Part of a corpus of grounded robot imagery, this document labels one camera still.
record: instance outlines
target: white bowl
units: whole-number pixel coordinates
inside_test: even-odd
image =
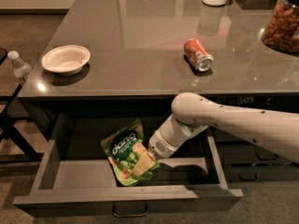
[[[91,53],[81,46],[68,45],[50,50],[44,55],[41,64],[45,70],[63,76],[78,73],[91,58]]]

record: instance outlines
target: soda can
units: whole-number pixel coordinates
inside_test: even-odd
[[[195,38],[189,39],[185,43],[184,52],[189,63],[196,71],[207,71],[214,62],[213,56]]]

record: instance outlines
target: snack bag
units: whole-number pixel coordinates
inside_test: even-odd
[[[124,186],[148,181],[160,164],[142,145],[143,127],[139,119],[101,141],[115,176]]]

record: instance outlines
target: drawer handle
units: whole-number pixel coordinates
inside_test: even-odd
[[[140,214],[125,214],[125,215],[119,215],[116,212],[116,204],[113,203],[113,216],[116,218],[125,218],[125,217],[144,217],[148,213],[148,206],[144,205],[144,212]]]
[[[258,157],[258,159],[260,160],[260,161],[276,161],[277,159],[278,159],[278,155],[277,154],[273,154],[274,155],[274,157],[269,157],[269,158],[261,158],[261,156],[259,155],[259,153],[257,152],[256,153],[256,157]]]
[[[258,180],[258,176],[256,174],[254,174],[253,178],[243,178],[242,175],[239,175],[239,178],[241,181],[247,181],[247,182]]]

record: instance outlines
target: countertop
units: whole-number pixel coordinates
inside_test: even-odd
[[[19,98],[297,94],[299,55],[272,50],[261,39],[271,13],[243,10],[234,0],[224,7],[202,0],[76,0],[45,53],[81,45],[90,61],[72,77],[38,62]],[[215,59],[207,72],[195,72],[184,58],[192,37]]]

